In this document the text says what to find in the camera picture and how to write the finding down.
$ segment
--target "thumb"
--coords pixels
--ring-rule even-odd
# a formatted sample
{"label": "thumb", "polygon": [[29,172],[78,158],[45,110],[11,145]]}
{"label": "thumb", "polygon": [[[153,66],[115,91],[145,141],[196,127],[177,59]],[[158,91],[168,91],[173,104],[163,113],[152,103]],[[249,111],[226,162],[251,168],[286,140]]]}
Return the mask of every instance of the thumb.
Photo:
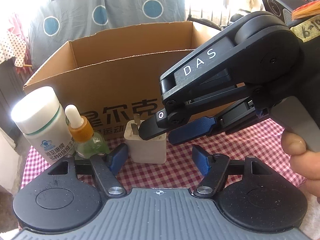
{"label": "thumb", "polygon": [[282,133],[281,146],[288,155],[300,155],[307,150],[306,142],[299,135],[286,130]]}

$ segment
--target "orange notebook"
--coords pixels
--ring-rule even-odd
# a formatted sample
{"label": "orange notebook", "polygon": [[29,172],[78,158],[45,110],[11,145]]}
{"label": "orange notebook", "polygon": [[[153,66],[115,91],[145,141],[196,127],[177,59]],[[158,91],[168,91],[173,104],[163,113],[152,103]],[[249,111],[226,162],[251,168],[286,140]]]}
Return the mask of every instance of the orange notebook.
{"label": "orange notebook", "polygon": [[302,5],[292,12],[292,20],[320,14],[320,0]]}

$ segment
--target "green liquid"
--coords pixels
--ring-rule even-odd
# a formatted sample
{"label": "green liquid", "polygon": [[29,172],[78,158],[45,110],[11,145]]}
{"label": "green liquid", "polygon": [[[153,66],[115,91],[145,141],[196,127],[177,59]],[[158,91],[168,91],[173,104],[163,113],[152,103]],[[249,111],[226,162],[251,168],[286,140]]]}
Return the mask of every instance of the green liquid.
{"label": "green liquid", "polygon": [[90,140],[84,143],[75,143],[75,150],[82,158],[89,159],[90,156],[97,153],[109,154],[110,150],[102,135],[94,132]]}

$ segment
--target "white dropper tip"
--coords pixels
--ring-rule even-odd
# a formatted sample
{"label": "white dropper tip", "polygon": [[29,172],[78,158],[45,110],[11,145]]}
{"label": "white dropper tip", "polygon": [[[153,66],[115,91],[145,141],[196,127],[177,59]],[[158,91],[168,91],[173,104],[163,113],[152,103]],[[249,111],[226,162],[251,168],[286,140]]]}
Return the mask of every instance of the white dropper tip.
{"label": "white dropper tip", "polygon": [[78,109],[74,105],[68,105],[64,112],[69,119],[71,128],[77,129],[81,125],[83,125],[84,120],[80,116]]}

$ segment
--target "metal rivet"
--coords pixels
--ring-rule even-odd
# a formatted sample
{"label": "metal rivet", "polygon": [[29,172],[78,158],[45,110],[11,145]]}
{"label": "metal rivet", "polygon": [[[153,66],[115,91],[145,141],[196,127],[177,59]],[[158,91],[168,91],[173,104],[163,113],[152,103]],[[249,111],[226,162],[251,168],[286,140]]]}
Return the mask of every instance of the metal rivet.
{"label": "metal rivet", "polygon": [[210,194],[213,192],[213,189],[207,186],[201,186],[197,188],[197,192],[200,194]]}
{"label": "metal rivet", "polygon": [[121,193],[124,192],[124,188],[122,187],[111,187],[108,189],[109,194],[111,195],[120,195]]}

